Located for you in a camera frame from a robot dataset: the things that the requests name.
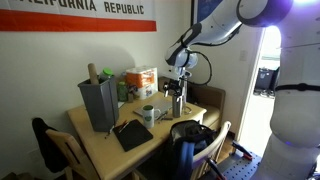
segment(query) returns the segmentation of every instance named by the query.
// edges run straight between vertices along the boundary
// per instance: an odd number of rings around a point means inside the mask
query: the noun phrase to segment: white wall
[[[0,178],[59,175],[44,166],[31,118],[75,135],[66,111],[83,104],[77,84],[88,79],[88,63],[116,75],[140,65],[167,68],[165,51],[189,27],[190,3],[156,0],[155,9],[156,32],[0,33]]]
[[[261,33],[261,28],[243,25],[240,33],[222,46],[192,47],[193,50],[204,53],[213,66],[213,77],[208,85],[226,91],[222,119],[232,123],[230,131],[234,133],[238,132],[240,126]],[[191,71],[193,73],[191,80],[195,82],[205,82],[209,76],[208,64],[202,57]]]

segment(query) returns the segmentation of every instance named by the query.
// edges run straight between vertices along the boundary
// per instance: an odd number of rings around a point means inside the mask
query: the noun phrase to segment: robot
[[[223,0],[168,49],[170,78],[178,84],[190,75],[186,68],[197,63],[191,45],[222,45],[242,24],[281,33],[272,134],[251,179],[307,179],[320,153],[320,0]]]

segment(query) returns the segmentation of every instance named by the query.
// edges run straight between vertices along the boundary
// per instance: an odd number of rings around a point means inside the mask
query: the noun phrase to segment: bottle
[[[124,81],[118,83],[118,100],[121,102],[128,101],[128,88]]]
[[[110,79],[113,75],[113,72],[110,68],[103,68],[102,72],[99,74],[99,79],[101,81],[105,81],[107,79]]]

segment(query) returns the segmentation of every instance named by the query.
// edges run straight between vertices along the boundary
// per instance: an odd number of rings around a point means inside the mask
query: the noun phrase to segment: wooden table
[[[142,117],[133,113],[133,110],[157,98],[165,97],[163,93],[158,92],[145,100],[125,103],[119,109],[120,115],[116,126],[125,120],[133,119],[138,119],[143,123]],[[155,126],[148,129],[153,134],[153,139],[128,152],[123,150],[114,133],[106,138],[107,133],[93,131],[84,105],[69,110],[68,115],[100,178],[104,180],[121,179],[154,154],[169,137],[170,128],[174,123],[191,119],[202,120],[203,114],[206,112],[205,109],[192,104],[187,104],[187,106],[192,109],[190,114],[183,114],[180,118],[174,118],[172,121],[156,121]],[[172,117],[172,110],[166,117]]]

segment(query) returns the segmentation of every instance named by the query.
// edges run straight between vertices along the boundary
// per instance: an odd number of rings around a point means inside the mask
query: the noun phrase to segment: mug
[[[160,109],[154,109],[152,105],[145,105],[142,107],[143,124],[146,128],[152,128],[154,126],[155,119],[158,119],[161,115]]]

